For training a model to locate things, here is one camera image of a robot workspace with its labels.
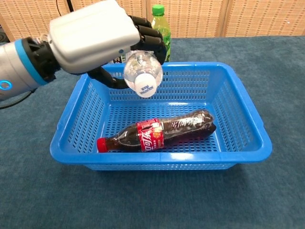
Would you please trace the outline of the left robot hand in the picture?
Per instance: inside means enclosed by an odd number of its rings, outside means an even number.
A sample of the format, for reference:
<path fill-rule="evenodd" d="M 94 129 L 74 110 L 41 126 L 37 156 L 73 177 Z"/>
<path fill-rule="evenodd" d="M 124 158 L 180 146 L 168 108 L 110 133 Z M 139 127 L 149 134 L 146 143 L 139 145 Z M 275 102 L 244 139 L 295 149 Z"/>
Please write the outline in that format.
<path fill-rule="evenodd" d="M 153 51 L 160 64 L 166 46 L 161 33 L 145 19 L 128 15 L 114 0 L 103 0 L 50 22 L 48 42 L 60 67 L 71 74 L 87 73 L 109 88 L 126 89 L 102 66 L 135 50 Z"/>

